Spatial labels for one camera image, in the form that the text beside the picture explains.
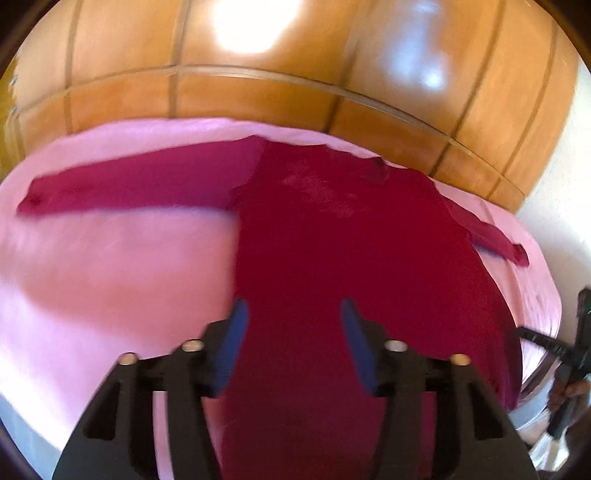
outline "bed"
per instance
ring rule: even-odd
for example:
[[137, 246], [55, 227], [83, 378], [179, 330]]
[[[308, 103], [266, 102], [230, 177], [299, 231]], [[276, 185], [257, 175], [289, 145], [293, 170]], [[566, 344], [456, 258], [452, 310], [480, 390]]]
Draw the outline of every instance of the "bed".
[[[50, 477], [78, 417], [120, 353], [161, 355], [194, 336], [194, 327], [184, 322], [187, 317], [197, 316], [203, 324], [224, 317], [232, 300], [238, 226], [214, 209], [21, 218], [15, 210], [31, 181], [82, 164], [251, 135], [376, 157], [318, 132], [222, 118], [149, 119], [106, 124], [60, 138], [29, 156], [0, 185], [0, 417], [43, 478]], [[535, 240], [500, 207], [435, 184], [443, 196], [524, 246], [528, 268], [486, 249], [477, 251], [515, 324], [555, 336], [560, 298]], [[155, 299], [149, 312], [142, 306], [145, 295]], [[140, 324], [147, 317], [157, 320]], [[543, 351], [522, 344], [523, 383], [543, 358]], [[215, 402], [207, 408], [214, 416]], [[163, 398], [157, 396], [155, 433], [164, 480], [170, 478], [170, 464], [162, 411]]]

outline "metal screw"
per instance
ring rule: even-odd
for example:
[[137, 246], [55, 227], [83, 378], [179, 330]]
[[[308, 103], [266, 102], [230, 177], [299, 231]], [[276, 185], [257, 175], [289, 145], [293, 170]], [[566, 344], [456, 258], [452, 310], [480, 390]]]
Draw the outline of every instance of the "metal screw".
[[135, 353], [124, 353], [119, 357], [119, 365], [133, 365], [138, 361]]
[[470, 363], [472, 363], [470, 357], [464, 355], [463, 353], [456, 353], [455, 355], [452, 355], [449, 359], [451, 363], [453, 363], [454, 365], [458, 365], [459, 367], [465, 367], [466, 365], [470, 365]]
[[199, 352], [205, 348], [205, 343], [202, 340], [187, 340], [183, 343], [183, 350], [185, 352]]
[[388, 352], [406, 352], [408, 345], [402, 340], [388, 340], [384, 343], [384, 347]]

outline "black handle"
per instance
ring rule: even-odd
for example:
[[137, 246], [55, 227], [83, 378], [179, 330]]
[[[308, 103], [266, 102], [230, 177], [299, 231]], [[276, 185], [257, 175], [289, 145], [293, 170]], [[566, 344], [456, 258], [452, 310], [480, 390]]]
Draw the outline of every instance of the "black handle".
[[567, 398], [560, 408], [550, 416], [550, 424], [546, 431], [554, 440], [560, 440], [563, 432], [568, 428], [576, 406], [576, 398]]

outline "human hand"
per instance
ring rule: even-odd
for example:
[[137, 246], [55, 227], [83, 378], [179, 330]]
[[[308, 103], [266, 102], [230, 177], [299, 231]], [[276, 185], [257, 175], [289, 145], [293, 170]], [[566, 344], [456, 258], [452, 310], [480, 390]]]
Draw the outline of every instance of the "human hand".
[[591, 383], [586, 380], [579, 380], [578, 382], [566, 385], [558, 378], [554, 379], [554, 384], [548, 394], [548, 410], [555, 412], [560, 408], [567, 398], [582, 397], [587, 395], [591, 390]]

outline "wooden wall panel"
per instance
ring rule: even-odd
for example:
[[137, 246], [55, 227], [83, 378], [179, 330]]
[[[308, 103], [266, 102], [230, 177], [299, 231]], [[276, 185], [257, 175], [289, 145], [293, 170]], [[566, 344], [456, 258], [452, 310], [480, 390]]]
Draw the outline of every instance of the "wooden wall panel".
[[72, 83], [171, 64], [181, 0], [83, 0]]
[[21, 152], [120, 119], [227, 116], [330, 131], [510, 208], [577, 66], [533, 0], [61, 0], [18, 60]]
[[19, 49], [14, 91], [20, 109], [66, 87], [67, 46], [76, 1], [61, 0]]
[[341, 101], [329, 133], [425, 174], [447, 143], [443, 135], [351, 100]]
[[377, 0], [347, 88], [451, 133], [498, 25], [499, 0]]
[[58, 93], [19, 115], [25, 154], [67, 135], [64, 93]]
[[[233, 30], [245, 49], [249, 47], [250, 37], [259, 35], [262, 35], [261, 45], [269, 46], [257, 53], [240, 53], [236, 51], [240, 41], [234, 51], [220, 43], [218, 32], [225, 31], [225, 22], [216, 22], [215, 5], [219, 2], [195, 0], [187, 22], [182, 63], [251, 67], [336, 83], [343, 69], [349, 32], [356, 16], [365, 11], [367, 1], [301, 0], [295, 18], [284, 28], [277, 26], [269, 14], [268, 2], [244, 2], [246, 8], [235, 12], [236, 18], [230, 12], [223, 14], [230, 20], [228, 28], [232, 27], [232, 20], [236, 21]], [[277, 1], [275, 9], [280, 11], [294, 3], [297, 2]], [[264, 41], [272, 39], [274, 34], [275, 41]]]
[[504, 178], [501, 178], [501, 181], [489, 196], [489, 200], [492, 203], [503, 207], [505, 210], [509, 210], [511, 213], [515, 213], [519, 209], [524, 199], [525, 196], [523, 193]]
[[335, 96], [276, 80], [182, 73], [178, 116], [228, 116], [284, 127], [322, 130]]
[[491, 62], [457, 140], [502, 171], [533, 113], [550, 57], [553, 20], [532, 0], [506, 0]]
[[168, 116], [170, 78], [168, 71], [131, 73], [72, 88], [72, 131], [126, 118]]
[[499, 179], [499, 173], [473, 153], [450, 145], [434, 178], [486, 198]]
[[526, 195], [542, 175], [556, 147], [573, 100], [578, 66], [579, 54], [559, 30], [552, 71], [540, 108], [505, 173]]

